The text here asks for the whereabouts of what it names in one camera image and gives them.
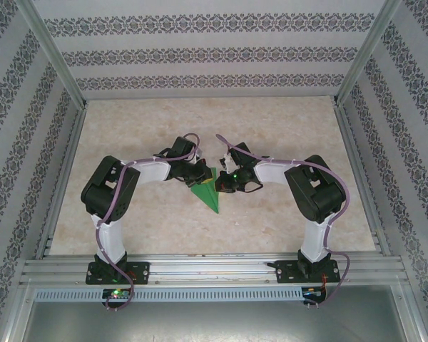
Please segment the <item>green paper sheet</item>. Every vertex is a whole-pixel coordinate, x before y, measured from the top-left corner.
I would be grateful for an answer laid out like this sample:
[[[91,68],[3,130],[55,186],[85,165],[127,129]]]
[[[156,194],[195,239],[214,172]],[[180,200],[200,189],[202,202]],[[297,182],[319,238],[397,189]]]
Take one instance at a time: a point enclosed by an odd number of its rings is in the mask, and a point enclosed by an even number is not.
[[[213,178],[199,185],[193,185],[191,192],[200,199],[207,207],[218,214],[220,209],[219,193],[215,189],[215,181],[217,180],[217,169],[211,168]]]

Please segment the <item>grey sheet metal tray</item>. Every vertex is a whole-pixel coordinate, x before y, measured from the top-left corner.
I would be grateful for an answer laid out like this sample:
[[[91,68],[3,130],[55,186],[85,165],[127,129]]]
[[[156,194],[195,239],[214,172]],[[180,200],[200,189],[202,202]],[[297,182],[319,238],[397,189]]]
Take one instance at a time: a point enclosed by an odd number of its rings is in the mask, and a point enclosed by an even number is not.
[[[346,286],[319,308],[298,301],[40,301],[20,291],[0,342],[428,342],[403,285]]]

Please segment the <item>long aluminium mounting rail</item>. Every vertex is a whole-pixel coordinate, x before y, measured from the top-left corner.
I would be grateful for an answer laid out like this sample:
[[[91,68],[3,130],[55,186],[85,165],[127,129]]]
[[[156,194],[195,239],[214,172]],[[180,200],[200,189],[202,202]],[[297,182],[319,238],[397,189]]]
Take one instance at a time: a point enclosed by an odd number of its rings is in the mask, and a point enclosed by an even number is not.
[[[277,254],[135,254],[130,261],[150,264],[148,285],[153,286],[275,286],[275,270],[270,263],[296,259],[295,253]],[[380,252],[351,252],[349,261],[333,256],[345,286],[396,285],[409,281],[402,258]],[[41,287],[81,287],[85,284],[87,256],[53,256],[27,260],[19,277],[20,285]]]

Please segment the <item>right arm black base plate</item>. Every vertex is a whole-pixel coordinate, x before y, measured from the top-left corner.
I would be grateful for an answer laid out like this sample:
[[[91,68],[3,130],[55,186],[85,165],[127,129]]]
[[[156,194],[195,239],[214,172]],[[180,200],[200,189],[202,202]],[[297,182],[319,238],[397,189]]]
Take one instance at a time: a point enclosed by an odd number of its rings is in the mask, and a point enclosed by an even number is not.
[[[340,270],[335,260],[329,260],[326,265],[313,271],[309,276],[304,275],[297,265],[297,260],[278,260],[274,262],[275,275],[279,284],[309,284],[337,283],[340,281]]]

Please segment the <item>aluminium side rail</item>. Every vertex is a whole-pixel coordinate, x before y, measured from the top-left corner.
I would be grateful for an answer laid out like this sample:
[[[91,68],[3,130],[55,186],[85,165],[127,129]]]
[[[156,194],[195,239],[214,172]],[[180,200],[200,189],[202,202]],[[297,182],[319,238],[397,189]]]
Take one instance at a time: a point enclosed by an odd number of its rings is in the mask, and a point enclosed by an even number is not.
[[[76,119],[74,120],[70,130],[66,149],[63,154],[63,163],[61,164],[58,178],[53,189],[50,203],[51,206],[49,207],[44,218],[41,235],[37,241],[36,249],[34,251],[35,259],[43,259],[46,251],[47,241],[49,240],[49,237],[52,236],[55,232],[87,110],[88,102],[86,102],[84,106],[79,109]]]
[[[362,201],[362,206],[365,211],[365,216],[370,227],[371,234],[378,242],[378,247],[376,250],[381,252],[382,255],[389,257],[392,255],[392,252],[389,249],[387,238],[384,234],[384,230],[379,218],[379,213],[375,207],[372,193],[370,192],[370,187],[367,182],[367,177],[365,171],[363,170],[360,154],[358,153],[355,139],[347,122],[347,117],[343,108],[341,108],[338,104],[334,103],[333,109],[343,142],[345,144],[347,156],[350,161],[357,190]]]

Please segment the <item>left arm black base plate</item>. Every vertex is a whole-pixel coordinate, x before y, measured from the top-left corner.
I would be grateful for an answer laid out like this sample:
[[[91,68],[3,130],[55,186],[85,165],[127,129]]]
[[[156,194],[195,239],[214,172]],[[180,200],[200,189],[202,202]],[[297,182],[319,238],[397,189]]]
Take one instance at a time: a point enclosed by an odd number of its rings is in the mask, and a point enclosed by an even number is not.
[[[150,273],[148,262],[128,261],[123,272],[135,285],[146,285]],[[127,278],[110,264],[91,262],[88,264],[86,284],[88,285],[116,285],[128,284]]]

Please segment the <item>aluminium frame corner post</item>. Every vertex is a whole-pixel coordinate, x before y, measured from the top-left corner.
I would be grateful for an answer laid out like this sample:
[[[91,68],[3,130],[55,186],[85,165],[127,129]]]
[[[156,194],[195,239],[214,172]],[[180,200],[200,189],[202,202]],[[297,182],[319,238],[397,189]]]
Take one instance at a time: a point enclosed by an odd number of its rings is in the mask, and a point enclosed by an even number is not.
[[[86,99],[82,95],[72,72],[62,56],[54,38],[50,34],[44,20],[32,0],[14,0],[22,16],[33,31],[40,46],[51,62],[65,89],[68,91],[77,108],[84,108]]]
[[[333,97],[336,106],[341,106],[345,102],[401,3],[402,0],[384,0],[383,6],[355,56],[340,89]]]

